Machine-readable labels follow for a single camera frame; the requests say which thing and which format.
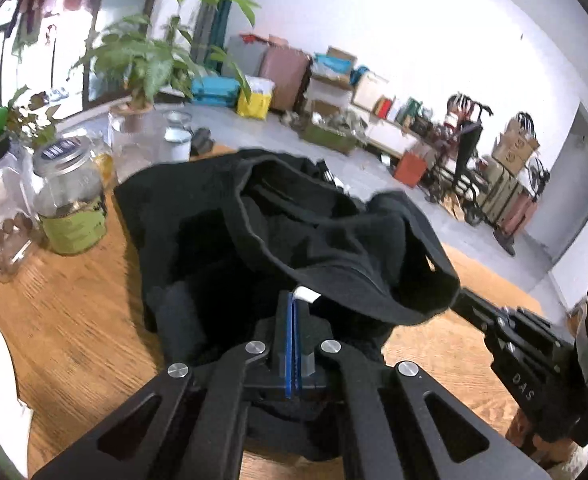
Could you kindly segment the black garment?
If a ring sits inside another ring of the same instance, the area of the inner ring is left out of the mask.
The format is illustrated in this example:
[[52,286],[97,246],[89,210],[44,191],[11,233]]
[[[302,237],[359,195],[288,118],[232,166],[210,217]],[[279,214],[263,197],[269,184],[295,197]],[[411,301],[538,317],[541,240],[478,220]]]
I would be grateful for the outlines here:
[[146,168],[114,192],[137,249],[146,327],[167,363],[216,361],[282,292],[372,360],[396,326],[446,311],[460,280],[401,191],[361,202],[303,157],[264,150]]

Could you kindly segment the black cart with clothes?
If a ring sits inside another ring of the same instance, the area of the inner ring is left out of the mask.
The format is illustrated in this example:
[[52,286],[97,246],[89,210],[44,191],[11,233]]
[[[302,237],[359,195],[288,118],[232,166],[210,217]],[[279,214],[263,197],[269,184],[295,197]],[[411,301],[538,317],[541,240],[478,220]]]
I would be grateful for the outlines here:
[[434,141],[436,158],[424,174],[425,200],[448,206],[455,219],[470,226],[484,221],[479,195],[489,191],[487,180],[469,168],[484,132],[482,116],[493,115],[492,109],[466,96],[455,93],[446,101],[443,134]]

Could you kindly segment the olive storage trunks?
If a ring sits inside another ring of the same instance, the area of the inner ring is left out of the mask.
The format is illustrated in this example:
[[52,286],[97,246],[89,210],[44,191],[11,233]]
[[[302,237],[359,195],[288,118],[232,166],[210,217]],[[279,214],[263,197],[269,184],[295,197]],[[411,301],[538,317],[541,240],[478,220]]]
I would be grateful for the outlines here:
[[532,211],[533,195],[516,177],[493,159],[480,172],[487,183],[487,190],[481,191],[477,202],[484,221],[493,229],[493,237],[512,257],[515,256],[515,236],[525,226]]

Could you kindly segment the orange paper bag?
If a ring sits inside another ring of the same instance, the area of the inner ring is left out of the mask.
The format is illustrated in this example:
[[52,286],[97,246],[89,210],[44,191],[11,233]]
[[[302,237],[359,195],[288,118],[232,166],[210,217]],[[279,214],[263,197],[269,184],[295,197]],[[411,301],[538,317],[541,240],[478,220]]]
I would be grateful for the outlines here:
[[394,178],[408,186],[415,188],[422,180],[427,170],[427,164],[423,158],[410,152],[405,152],[397,163]]

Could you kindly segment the cardboard boxes stack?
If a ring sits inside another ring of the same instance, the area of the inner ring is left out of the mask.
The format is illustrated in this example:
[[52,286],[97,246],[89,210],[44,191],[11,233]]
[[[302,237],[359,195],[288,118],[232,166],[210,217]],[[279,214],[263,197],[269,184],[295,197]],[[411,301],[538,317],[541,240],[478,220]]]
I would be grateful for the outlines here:
[[538,151],[538,148],[540,148],[540,144],[536,138],[531,115],[526,112],[518,112],[510,118],[498,143],[495,144],[491,156],[513,177],[516,177],[525,168],[531,155]]

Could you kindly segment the green crate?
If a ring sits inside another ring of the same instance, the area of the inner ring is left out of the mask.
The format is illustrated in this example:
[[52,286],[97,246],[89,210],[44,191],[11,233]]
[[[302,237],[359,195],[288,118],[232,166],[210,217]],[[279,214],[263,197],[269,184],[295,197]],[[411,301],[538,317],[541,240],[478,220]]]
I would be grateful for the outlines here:
[[349,155],[358,145],[359,140],[352,134],[343,133],[325,125],[308,122],[300,133],[300,139],[308,143],[329,148],[335,152]]

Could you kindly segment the white mug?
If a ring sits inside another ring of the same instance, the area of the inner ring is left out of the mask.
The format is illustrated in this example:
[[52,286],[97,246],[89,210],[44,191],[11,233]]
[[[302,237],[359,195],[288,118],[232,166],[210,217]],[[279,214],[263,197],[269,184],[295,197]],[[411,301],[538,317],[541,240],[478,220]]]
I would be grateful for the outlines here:
[[192,115],[179,110],[168,110],[164,114],[167,126],[161,144],[163,162],[186,162],[191,156]]

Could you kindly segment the yellow shopping bag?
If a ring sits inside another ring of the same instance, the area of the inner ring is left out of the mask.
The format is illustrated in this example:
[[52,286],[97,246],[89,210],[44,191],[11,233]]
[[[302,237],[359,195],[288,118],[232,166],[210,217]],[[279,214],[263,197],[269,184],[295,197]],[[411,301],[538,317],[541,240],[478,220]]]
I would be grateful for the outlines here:
[[244,90],[239,94],[236,113],[241,117],[265,120],[272,101],[275,83],[266,78],[246,76],[249,94]]

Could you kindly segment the teal suitcase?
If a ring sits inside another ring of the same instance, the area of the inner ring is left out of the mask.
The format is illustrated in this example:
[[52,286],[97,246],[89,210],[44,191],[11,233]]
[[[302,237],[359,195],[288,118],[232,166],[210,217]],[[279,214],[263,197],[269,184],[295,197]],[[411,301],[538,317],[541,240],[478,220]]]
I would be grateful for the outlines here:
[[205,76],[195,78],[191,84],[191,102],[210,106],[236,106],[241,86],[233,78]]

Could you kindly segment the pink suitcase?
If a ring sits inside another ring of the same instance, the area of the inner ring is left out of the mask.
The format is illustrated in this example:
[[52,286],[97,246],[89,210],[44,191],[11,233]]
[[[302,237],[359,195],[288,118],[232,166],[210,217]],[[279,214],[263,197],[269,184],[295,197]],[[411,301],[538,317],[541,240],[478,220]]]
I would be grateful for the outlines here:
[[277,112],[294,109],[310,56],[290,47],[269,47],[263,56],[259,76],[274,84],[270,108]]

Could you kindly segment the glass jar green label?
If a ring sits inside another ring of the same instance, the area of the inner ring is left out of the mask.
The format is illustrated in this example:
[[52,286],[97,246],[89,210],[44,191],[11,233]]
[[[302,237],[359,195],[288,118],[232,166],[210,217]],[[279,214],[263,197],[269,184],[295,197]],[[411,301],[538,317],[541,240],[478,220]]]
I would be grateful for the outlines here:
[[98,244],[108,232],[108,208],[89,139],[70,136],[40,146],[32,169],[42,180],[34,208],[52,252],[78,255]]

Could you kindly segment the potted green plant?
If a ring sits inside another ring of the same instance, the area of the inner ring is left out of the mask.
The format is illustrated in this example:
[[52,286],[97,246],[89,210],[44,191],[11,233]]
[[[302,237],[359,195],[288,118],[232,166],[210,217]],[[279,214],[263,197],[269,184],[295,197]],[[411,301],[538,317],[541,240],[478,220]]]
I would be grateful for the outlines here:
[[125,110],[147,113],[166,87],[193,99],[194,83],[203,78],[205,70],[195,61],[194,53],[202,49],[208,61],[231,68],[239,92],[245,98],[251,96],[251,86],[232,56],[214,44],[198,44],[178,12],[167,18],[163,37],[149,36],[146,29],[151,26],[145,14],[119,18],[100,32],[100,44],[91,44],[72,67],[118,79],[129,96]]

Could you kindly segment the clear glass jar cookies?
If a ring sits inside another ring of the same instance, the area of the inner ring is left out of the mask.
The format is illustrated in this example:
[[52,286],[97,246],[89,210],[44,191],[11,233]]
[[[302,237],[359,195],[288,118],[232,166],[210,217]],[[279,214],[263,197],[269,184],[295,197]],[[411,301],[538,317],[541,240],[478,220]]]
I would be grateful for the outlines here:
[[0,136],[0,282],[11,281],[40,242],[32,218],[22,161],[11,137]]

